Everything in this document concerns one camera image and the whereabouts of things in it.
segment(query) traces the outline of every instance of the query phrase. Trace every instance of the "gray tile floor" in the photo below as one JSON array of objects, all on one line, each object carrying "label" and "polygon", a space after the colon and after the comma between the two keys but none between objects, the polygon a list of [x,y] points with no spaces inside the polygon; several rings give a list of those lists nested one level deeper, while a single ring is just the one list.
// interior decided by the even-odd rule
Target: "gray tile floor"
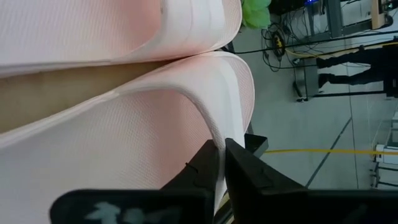
[{"label": "gray tile floor", "polygon": [[[303,27],[295,27],[305,32]],[[331,52],[380,38],[351,39],[317,47]],[[261,31],[243,30],[233,43],[237,52],[261,49],[263,46]],[[306,103],[297,103],[292,89],[294,81],[292,69],[272,72],[263,62],[262,53],[244,54],[240,57],[248,63],[254,77],[256,88],[256,105],[252,117],[254,133],[269,138],[269,150],[331,148],[370,150],[375,143],[386,140],[389,119],[392,118],[397,106],[396,100],[386,99],[384,95],[369,95],[316,98]],[[275,58],[270,60],[274,66],[278,65]],[[281,66],[291,67],[286,57],[282,60]],[[320,72],[353,75],[364,69],[366,68],[348,64]],[[381,88],[382,83],[363,86],[326,84],[322,90],[325,93],[336,93]],[[286,176],[312,189],[370,188],[369,169],[372,162],[368,155],[297,152],[266,154],[261,159]]]}]

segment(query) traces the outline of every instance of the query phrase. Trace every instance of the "floor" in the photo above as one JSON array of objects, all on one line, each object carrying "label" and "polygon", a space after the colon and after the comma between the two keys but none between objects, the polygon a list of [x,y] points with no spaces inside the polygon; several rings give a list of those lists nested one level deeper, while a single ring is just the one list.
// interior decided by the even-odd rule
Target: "floor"
[{"label": "floor", "polygon": [[[344,23],[349,24],[366,18],[368,16],[366,7],[354,4],[344,7]],[[299,16],[295,16],[292,23],[297,23],[293,25],[295,29],[305,33],[304,26],[299,22],[302,14],[297,13]],[[322,24],[322,19],[318,21],[322,30],[325,23]],[[397,29],[398,24],[386,30],[392,30],[394,27]],[[392,36],[330,42],[318,45],[317,49],[331,52],[358,46],[365,41],[380,42],[380,38],[391,40]],[[244,29],[234,39],[233,44],[236,52],[244,52],[261,49],[264,45],[262,41],[261,31]],[[389,119],[397,107],[397,100],[386,98],[384,95],[369,95],[317,98],[306,103],[297,103],[297,97],[292,89],[293,69],[272,72],[263,62],[261,52],[239,56],[250,66],[256,87],[253,130],[255,134],[269,138],[268,150],[355,149],[359,151],[370,150],[377,142],[385,142],[389,132]],[[272,58],[272,53],[270,57],[271,64],[277,66],[277,60]],[[281,67],[291,67],[286,57],[281,61]],[[362,65],[347,64],[327,70],[339,75],[353,75],[364,69],[366,68]],[[303,71],[296,69],[295,72],[299,75]],[[381,90],[381,88],[382,83],[362,86],[326,84],[322,90],[325,93],[336,93]],[[311,189],[368,189],[371,184],[369,169],[373,164],[369,155],[295,152],[264,154],[261,159]]]}]

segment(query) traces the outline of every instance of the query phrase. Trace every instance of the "leg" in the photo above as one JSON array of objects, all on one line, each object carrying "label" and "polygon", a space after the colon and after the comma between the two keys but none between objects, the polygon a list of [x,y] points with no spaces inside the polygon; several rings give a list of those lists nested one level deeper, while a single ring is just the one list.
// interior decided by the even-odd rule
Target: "leg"
[{"label": "leg", "polygon": [[317,58],[318,68],[327,68],[341,63],[366,63],[373,64],[386,56],[386,51],[383,48],[359,50],[355,53],[344,54],[339,57],[331,57],[328,59]]},{"label": "leg", "polygon": [[353,76],[320,74],[319,86],[322,87],[326,82],[331,84],[363,85],[384,80],[386,73],[376,68],[370,68],[364,72]]}]

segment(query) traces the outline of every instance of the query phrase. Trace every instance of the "green object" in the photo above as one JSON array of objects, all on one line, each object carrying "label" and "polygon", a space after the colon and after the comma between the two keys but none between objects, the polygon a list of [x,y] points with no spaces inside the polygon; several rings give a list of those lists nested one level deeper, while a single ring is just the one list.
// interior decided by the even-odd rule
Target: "green object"
[{"label": "green object", "polygon": [[242,24],[252,29],[266,29],[271,24],[268,6],[271,0],[244,0]]}]

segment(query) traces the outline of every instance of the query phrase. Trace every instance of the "person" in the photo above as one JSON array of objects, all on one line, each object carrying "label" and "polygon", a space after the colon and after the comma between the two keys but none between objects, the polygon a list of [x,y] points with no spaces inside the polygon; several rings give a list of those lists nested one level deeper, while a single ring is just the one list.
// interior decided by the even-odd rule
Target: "person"
[{"label": "person", "polygon": [[346,62],[365,63],[369,64],[370,68],[352,76],[331,73],[319,74],[319,88],[328,82],[331,84],[363,85],[381,82],[390,75],[398,76],[398,48],[396,45],[359,50],[355,53],[328,59],[317,58],[317,67],[328,68]]}]

